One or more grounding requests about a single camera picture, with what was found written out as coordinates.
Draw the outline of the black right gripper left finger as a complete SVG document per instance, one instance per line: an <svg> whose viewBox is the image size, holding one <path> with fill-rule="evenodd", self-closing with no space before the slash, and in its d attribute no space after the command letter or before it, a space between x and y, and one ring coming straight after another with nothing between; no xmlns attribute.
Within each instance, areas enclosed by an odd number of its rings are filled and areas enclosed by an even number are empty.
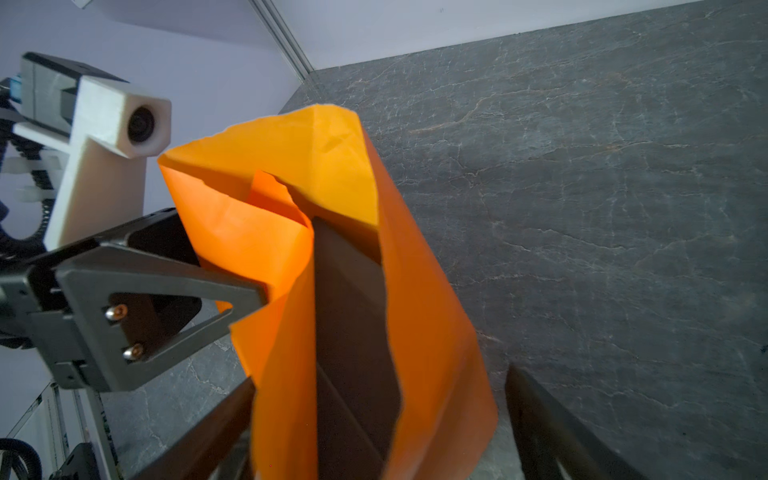
<svg viewBox="0 0 768 480"><path fill-rule="evenodd" d="M250 425L255 394L246 378L134 479L208 479Z"/></svg>

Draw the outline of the blue gift box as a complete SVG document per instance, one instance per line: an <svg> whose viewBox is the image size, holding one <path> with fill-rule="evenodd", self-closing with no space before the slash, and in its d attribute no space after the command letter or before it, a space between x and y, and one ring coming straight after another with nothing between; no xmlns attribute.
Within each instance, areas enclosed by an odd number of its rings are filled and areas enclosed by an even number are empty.
<svg viewBox="0 0 768 480"><path fill-rule="evenodd" d="M319 476L378 479L401 410L383 272L327 222L313 228Z"/></svg>

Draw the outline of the orange wrapping paper sheet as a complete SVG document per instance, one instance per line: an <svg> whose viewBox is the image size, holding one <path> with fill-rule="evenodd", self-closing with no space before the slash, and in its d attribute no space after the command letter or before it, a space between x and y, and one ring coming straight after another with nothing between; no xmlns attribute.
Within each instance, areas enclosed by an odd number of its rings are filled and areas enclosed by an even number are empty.
<svg viewBox="0 0 768 480"><path fill-rule="evenodd" d="M232 325L258 479L465 479L498 414L476 331L356 113L314 105L163 154Z"/></svg>

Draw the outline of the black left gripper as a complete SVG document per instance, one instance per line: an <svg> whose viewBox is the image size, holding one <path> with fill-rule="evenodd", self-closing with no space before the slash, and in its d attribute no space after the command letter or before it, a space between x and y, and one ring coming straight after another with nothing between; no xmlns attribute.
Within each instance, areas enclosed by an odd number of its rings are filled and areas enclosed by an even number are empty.
<svg viewBox="0 0 768 480"><path fill-rule="evenodd" d="M175 209L1 270L1 339L38 351L65 389L134 390L266 303L198 266Z"/></svg>

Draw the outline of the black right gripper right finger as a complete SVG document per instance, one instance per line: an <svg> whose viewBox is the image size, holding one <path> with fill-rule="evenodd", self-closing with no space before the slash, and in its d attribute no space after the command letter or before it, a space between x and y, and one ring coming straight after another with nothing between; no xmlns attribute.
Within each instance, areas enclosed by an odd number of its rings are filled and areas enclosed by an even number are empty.
<svg viewBox="0 0 768 480"><path fill-rule="evenodd" d="M526 479L643 479L527 372L510 365L506 405Z"/></svg>

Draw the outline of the aluminium corner frame post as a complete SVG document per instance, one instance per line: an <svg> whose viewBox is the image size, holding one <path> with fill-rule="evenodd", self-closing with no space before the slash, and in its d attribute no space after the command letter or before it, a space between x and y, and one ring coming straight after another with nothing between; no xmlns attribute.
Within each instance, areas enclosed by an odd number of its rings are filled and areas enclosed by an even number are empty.
<svg viewBox="0 0 768 480"><path fill-rule="evenodd" d="M299 79L307 81L314 72L314 68L274 2L272 0L248 0L248 3L261 19Z"/></svg>

